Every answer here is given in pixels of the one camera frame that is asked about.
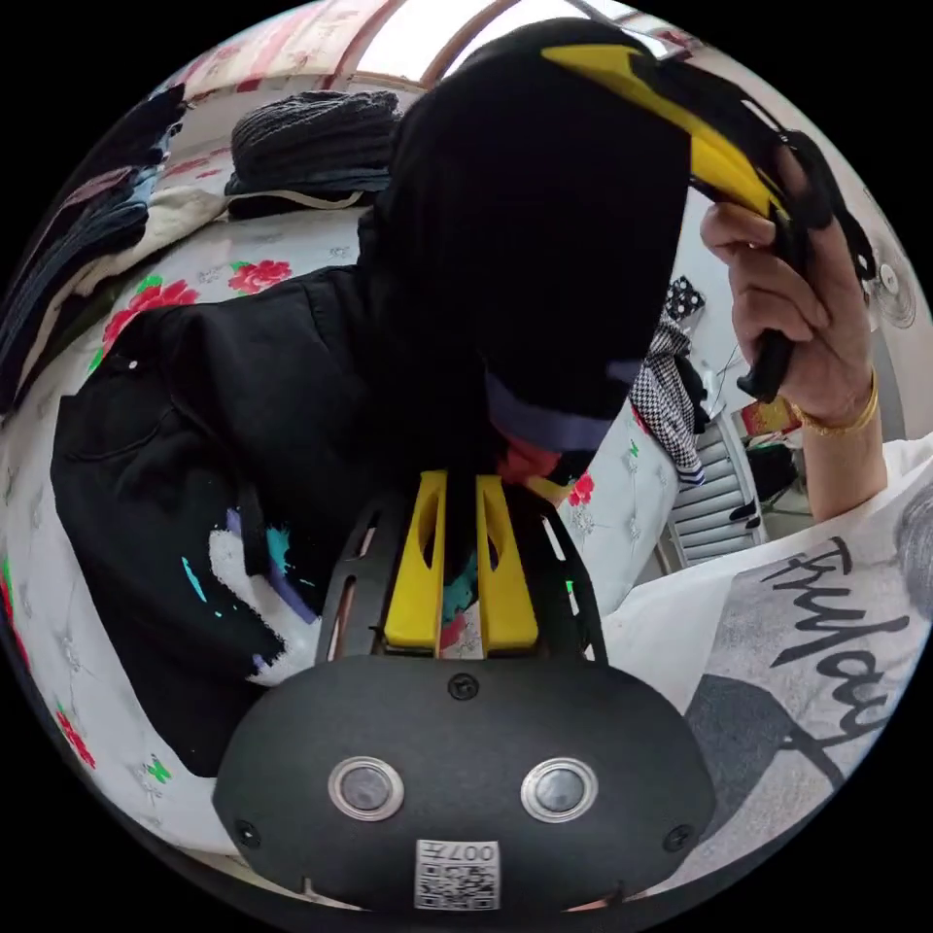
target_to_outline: gold bangle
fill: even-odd
[[[821,421],[808,415],[807,412],[801,411],[793,402],[789,402],[789,404],[793,413],[800,419],[801,424],[819,434],[820,437],[843,437],[846,434],[855,434],[864,431],[878,411],[878,375],[872,366],[872,394],[868,399],[868,404],[862,409],[862,413],[848,425],[837,427],[824,425]]]

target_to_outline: red flower print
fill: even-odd
[[[466,628],[467,618],[462,612],[458,612],[450,620],[450,623],[443,626],[440,630],[440,650],[444,651],[447,648],[453,647],[460,640],[460,636],[464,633]]]
[[[574,508],[577,508],[578,505],[587,505],[594,489],[596,489],[596,483],[593,482],[593,477],[589,473],[584,473],[573,484],[573,489],[570,490],[567,500]]]
[[[68,717],[65,715],[64,709],[59,707],[55,713],[55,718],[58,720],[58,725],[61,727],[61,731],[65,734],[65,738],[71,743],[75,751],[78,752],[78,757],[81,758],[81,760],[90,768],[96,768],[97,762],[94,761],[93,755],[91,755],[91,753],[87,750],[85,740],[78,735],[75,727],[71,724]]]
[[[186,172],[192,172],[195,168],[200,168],[209,162],[209,158],[190,158],[185,162],[179,162],[177,165],[165,169],[162,178],[171,178],[172,175],[184,175]]]
[[[635,408],[634,405],[632,406],[632,414],[635,415],[635,423],[636,423],[646,434],[648,434],[648,427],[647,427],[647,425],[645,424],[645,422],[641,419],[641,416],[639,415],[639,410],[638,410],[637,408]]]
[[[0,595],[3,597],[3,611],[7,617],[7,623],[13,632],[13,637],[17,640],[17,649],[22,656],[26,669],[29,670],[29,655],[26,654],[26,646],[19,637],[19,631],[13,620],[13,597],[11,596],[12,584],[10,582],[10,564],[7,560],[3,562],[3,575],[0,576]]]
[[[276,262],[275,259],[263,259],[258,264],[238,262],[233,267],[236,273],[228,284],[242,294],[258,294],[292,275],[292,267],[287,262]]]
[[[109,350],[126,325],[142,311],[165,308],[169,305],[194,304],[199,298],[200,293],[190,289],[184,279],[163,286],[157,275],[150,276],[140,284],[129,304],[111,318],[104,330],[104,346]]]

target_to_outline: window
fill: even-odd
[[[482,48],[494,39],[499,39],[499,37],[504,36],[513,29],[527,26],[532,22],[542,22],[546,19],[559,19],[561,17],[588,18],[585,13],[567,3],[566,0],[520,0],[514,7],[510,7],[501,16],[496,17],[466,46],[447,70],[447,74],[455,72],[477,49]]]
[[[379,30],[358,71],[420,82],[444,46],[491,0],[406,0]]]

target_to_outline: checkered cloth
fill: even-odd
[[[697,455],[693,402],[683,388],[674,360],[686,357],[690,339],[667,312],[651,341],[629,398],[641,419],[668,452],[683,486],[704,481]]]

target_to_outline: black strap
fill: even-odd
[[[237,480],[243,565],[249,576],[266,576],[269,573],[269,545],[265,535],[265,519],[259,503],[259,492],[256,486],[242,475],[238,475]]]

